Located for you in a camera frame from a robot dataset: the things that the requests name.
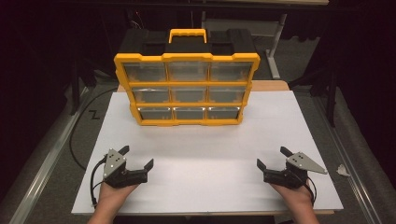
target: person's left hand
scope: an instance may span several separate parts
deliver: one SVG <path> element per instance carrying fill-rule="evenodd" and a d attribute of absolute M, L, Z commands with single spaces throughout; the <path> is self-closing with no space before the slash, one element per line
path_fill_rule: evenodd
<path fill-rule="evenodd" d="M 125 203 L 126 198 L 137 186 L 139 185 L 113 189 L 103 182 L 100 188 L 98 204 L 88 223 L 112 223 L 114 217 Z"/>

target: storage organizer box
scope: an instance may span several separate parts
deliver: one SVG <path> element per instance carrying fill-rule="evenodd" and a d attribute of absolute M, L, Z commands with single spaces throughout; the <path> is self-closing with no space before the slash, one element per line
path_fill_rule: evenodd
<path fill-rule="evenodd" d="M 239 124 L 260 56 L 246 29 L 128 30 L 114 59 L 140 125 Z"/>

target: transparent drawer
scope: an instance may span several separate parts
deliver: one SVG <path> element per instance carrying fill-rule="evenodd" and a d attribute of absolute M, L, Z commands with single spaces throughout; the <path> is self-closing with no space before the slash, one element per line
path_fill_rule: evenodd
<path fill-rule="evenodd" d="M 253 63 L 212 63 L 209 78 L 211 81 L 247 81 Z"/>
<path fill-rule="evenodd" d="M 209 87 L 209 102 L 241 103 L 245 89 L 245 87 Z"/>
<path fill-rule="evenodd" d="M 209 63 L 205 62 L 171 62 L 168 63 L 171 81 L 206 81 Z"/>
<path fill-rule="evenodd" d="M 175 107 L 175 119 L 204 119 L 204 107 Z"/>
<path fill-rule="evenodd" d="M 124 63 L 130 81 L 166 81 L 163 63 Z"/>
<path fill-rule="evenodd" d="M 168 103 L 167 87 L 133 87 L 134 99 L 137 103 Z"/>
<path fill-rule="evenodd" d="M 240 107 L 209 107 L 208 119 L 237 119 Z"/>
<path fill-rule="evenodd" d="M 140 107 L 137 108 L 142 119 L 172 119 L 169 107 Z"/>
<path fill-rule="evenodd" d="M 173 102 L 204 102 L 206 87 L 172 87 L 171 95 Z"/>

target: person's right hand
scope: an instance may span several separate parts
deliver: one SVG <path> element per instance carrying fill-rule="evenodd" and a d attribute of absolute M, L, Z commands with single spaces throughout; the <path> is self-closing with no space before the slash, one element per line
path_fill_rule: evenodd
<path fill-rule="evenodd" d="M 317 224 L 311 194 L 304 186 L 298 189 L 288 189 L 279 185 L 270 184 L 283 198 L 291 211 L 295 223 Z"/>

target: dark background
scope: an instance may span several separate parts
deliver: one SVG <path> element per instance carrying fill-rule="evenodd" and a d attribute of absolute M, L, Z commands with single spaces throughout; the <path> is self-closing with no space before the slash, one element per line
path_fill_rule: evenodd
<path fill-rule="evenodd" d="M 396 36 L 392 22 L 396 20 L 389 2 L 366 1 L 358 16 L 290 13 L 282 38 L 297 35 L 304 41 L 321 37 L 306 73 L 332 57 L 340 59 L 336 61 L 338 86 L 370 148 L 396 186 L 392 174 L 396 170 Z M 361 3 L 331 1 L 339 7 Z M 0 190 L 3 199 L 64 109 L 64 91 L 72 81 L 73 64 L 86 85 L 94 85 L 95 69 L 115 77 L 113 58 L 126 29 L 136 27 L 131 20 L 142 28 L 167 30 L 191 27 L 191 14 L 169 9 L 62 7 L 53 1 L 0 4 L 0 169 L 6 174 Z M 268 19 L 278 14 L 208 12 L 208 16 Z M 194 27 L 200 25 L 199 13 L 194 12 L 193 23 Z"/>

